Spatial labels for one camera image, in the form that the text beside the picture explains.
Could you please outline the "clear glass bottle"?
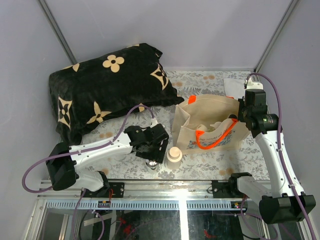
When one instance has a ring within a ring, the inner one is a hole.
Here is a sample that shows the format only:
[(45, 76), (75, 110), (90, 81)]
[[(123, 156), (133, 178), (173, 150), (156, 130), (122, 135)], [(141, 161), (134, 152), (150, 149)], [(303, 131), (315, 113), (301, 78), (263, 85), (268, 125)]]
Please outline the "clear glass bottle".
[(159, 163), (156, 161), (146, 160), (145, 165), (149, 171), (156, 172), (159, 168)]

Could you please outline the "green pump bottle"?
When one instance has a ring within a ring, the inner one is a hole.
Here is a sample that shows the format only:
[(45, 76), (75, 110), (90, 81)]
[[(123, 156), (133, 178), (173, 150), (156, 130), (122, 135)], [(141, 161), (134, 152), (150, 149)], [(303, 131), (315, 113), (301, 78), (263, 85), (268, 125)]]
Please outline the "green pump bottle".
[(210, 127), (208, 128), (209, 132), (213, 132), (215, 131), (220, 125), (221, 125), (221, 121), (217, 121), (214, 124), (211, 124)]

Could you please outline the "beige canvas tote bag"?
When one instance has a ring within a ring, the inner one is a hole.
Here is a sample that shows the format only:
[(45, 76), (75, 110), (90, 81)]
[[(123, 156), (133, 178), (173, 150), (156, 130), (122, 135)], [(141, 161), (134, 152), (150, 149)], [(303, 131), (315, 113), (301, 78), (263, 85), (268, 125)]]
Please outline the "beige canvas tote bag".
[[(172, 141), (183, 155), (212, 151), (238, 150), (250, 134), (246, 124), (238, 119), (239, 102), (227, 96), (204, 94), (191, 95), (176, 105), (171, 128)], [(207, 128), (221, 122), (212, 132), (196, 131), (200, 124)]]

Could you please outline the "white bottle black cap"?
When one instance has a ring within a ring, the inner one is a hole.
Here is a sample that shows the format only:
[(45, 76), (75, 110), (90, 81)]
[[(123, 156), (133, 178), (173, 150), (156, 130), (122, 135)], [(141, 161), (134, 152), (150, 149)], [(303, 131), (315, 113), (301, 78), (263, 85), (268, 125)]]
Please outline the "white bottle black cap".
[(238, 117), (237, 117), (236, 115), (234, 115), (234, 114), (231, 114), (228, 118), (229, 118), (229, 119), (235, 119), (235, 120), (238, 119)]

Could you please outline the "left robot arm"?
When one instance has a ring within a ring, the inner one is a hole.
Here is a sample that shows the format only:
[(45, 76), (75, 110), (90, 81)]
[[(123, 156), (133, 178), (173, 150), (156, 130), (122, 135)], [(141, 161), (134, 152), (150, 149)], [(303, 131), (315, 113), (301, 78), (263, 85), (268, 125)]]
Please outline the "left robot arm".
[(169, 135), (158, 123), (149, 127), (131, 125), (117, 139), (112, 137), (87, 145), (57, 144), (45, 162), (54, 191), (85, 189), (86, 198), (106, 198), (115, 192), (106, 174), (88, 167), (100, 160), (134, 153), (152, 167), (163, 163)]

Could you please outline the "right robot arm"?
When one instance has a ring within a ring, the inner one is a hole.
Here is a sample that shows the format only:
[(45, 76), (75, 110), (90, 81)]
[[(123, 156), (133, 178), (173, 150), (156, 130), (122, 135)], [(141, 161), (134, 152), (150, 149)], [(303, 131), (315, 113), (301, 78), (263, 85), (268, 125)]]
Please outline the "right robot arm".
[(271, 189), (258, 183), (248, 173), (233, 173), (228, 192), (233, 197), (249, 197), (258, 205), (267, 224), (300, 222), (316, 206), (313, 195), (307, 195), (290, 164), (279, 117), (267, 112), (266, 93), (249, 89), (239, 100), (238, 120), (245, 123), (258, 144), (270, 177)]

